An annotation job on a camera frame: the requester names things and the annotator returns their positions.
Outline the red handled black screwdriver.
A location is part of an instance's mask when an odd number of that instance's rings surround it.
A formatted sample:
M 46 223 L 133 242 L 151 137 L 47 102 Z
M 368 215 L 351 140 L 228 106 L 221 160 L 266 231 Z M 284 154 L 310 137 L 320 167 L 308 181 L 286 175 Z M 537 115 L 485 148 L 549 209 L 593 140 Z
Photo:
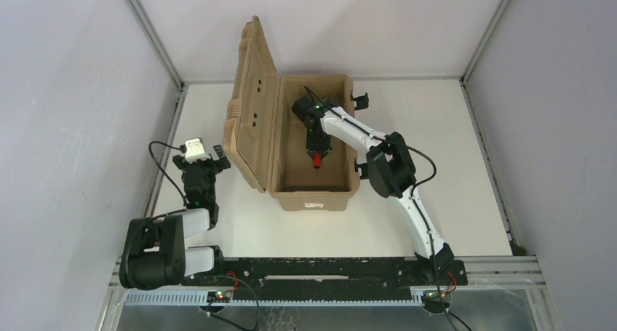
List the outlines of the red handled black screwdriver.
M 312 156 L 312 160 L 313 160 L 313 167 L 314 169 L 319 169 L 322 165 L 322 155 L 321 153 L 315 153 Z

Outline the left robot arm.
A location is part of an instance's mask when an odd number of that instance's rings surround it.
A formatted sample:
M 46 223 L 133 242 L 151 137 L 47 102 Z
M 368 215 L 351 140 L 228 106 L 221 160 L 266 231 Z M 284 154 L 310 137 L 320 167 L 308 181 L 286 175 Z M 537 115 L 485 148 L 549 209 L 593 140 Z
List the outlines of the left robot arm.
M 119 269 L 124 288 L 155 290 L 178 285 L 198 273 L 221 274 L 223 253 L 219 246 L 186 244 L 187 238 L 218 224 L 216 177 L 231 163 L 221 145 L 213 149 L 215 158 L 205 152 L 201 140 L 193 139 L 173 157 L 183 182 L 183 208 L 130 221 Z

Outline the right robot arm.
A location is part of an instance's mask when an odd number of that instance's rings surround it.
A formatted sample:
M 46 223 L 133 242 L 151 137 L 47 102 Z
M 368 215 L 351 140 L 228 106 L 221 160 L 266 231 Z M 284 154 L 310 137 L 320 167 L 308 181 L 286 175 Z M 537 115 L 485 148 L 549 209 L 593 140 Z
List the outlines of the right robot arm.
M 450 245 L 439 234 L 419 194 L 411 157 L 414 152 L 398 132 L 384 134 L 352 117 L 330 100 L 298 98 L 291 111 L 307 129 L 306 152 L 314 168 L 321 166 L 331 151 L 333 137 L 365 155 L 365 162 L 355 168 L 367 179 L 379 196 L 398 204 L 413 239 L 415 256 L 426 273 L 435 278 L 445 274 L 454 261 Z

